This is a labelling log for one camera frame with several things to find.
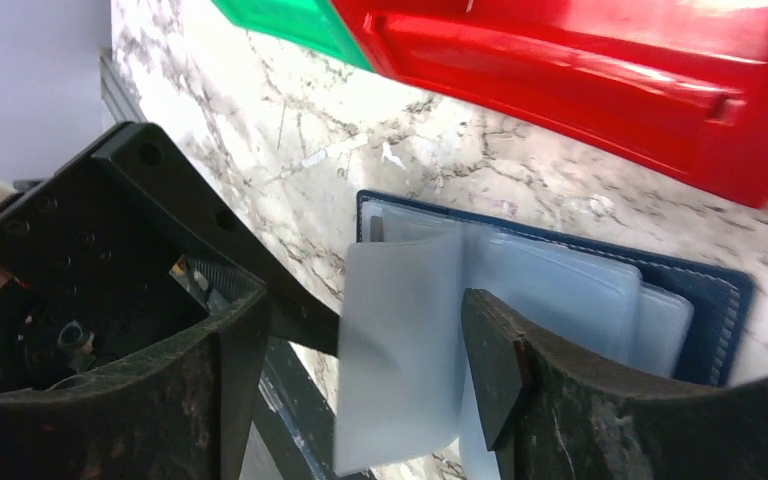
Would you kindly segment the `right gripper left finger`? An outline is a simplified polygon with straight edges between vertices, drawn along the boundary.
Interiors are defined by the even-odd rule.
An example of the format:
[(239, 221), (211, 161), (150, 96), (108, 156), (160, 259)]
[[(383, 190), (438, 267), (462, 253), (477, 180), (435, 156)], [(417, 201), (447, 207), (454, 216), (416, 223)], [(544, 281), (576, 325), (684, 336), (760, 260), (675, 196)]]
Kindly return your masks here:
[(236, 479), (272, 313), (266, 287), (210, 266), (228, 305), (46, 390), (0, 393), (0, 479)]

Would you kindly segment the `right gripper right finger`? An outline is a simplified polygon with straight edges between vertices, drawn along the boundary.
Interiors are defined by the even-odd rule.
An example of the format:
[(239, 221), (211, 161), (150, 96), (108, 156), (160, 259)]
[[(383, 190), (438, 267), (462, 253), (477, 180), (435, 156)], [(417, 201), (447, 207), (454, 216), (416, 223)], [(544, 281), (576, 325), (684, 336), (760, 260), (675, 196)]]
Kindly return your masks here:
[(462, 326), (487, 448), (505, 479), (768, 479), (768, 377), (729, 388), (616, 363), (488, 291)]

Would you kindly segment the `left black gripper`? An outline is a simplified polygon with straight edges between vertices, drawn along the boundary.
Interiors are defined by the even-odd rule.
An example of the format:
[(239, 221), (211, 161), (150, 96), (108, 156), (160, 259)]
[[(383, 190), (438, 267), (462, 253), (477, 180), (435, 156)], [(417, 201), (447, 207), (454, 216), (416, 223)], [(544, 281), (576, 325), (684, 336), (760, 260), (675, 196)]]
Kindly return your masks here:
[(164, 130), (119, 123), (0, 208), (0, 393), (45, 388), (206, 317), (175, 266), (273, 296), (277, 337), (334, 354), (337, 314), (279, 262)]

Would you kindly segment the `navy blue card holder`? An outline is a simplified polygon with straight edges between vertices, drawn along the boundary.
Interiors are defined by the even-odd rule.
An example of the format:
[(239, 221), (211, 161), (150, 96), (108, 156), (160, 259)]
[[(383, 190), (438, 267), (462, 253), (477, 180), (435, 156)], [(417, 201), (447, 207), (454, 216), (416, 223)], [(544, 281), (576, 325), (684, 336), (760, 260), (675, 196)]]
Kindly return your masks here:
[(755, 294), (741, 271), (363, 190), (339, 328), (333, 467), (399, 463), (457, 442), (470, 479), (498, 479), (468, 288), (588, 350), (659, 377), (727, 382)]

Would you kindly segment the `green plastic bin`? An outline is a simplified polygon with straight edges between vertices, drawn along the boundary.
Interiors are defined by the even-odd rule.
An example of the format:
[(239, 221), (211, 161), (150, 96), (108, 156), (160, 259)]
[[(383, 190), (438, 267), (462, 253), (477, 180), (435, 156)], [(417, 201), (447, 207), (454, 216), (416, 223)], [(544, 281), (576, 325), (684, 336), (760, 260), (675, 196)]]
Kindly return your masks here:
[(235, 26), (291, 41), (373, 72), (330, 1), (213, 0)]

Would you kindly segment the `red double bin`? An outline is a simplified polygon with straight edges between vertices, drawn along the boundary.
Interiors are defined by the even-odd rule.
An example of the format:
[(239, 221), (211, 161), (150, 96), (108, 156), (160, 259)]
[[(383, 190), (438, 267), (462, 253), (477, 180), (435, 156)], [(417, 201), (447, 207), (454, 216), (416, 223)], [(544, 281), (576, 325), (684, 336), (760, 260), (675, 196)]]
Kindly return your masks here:
[(768, 1), (338, 1), (374, 70), (768, 204)]

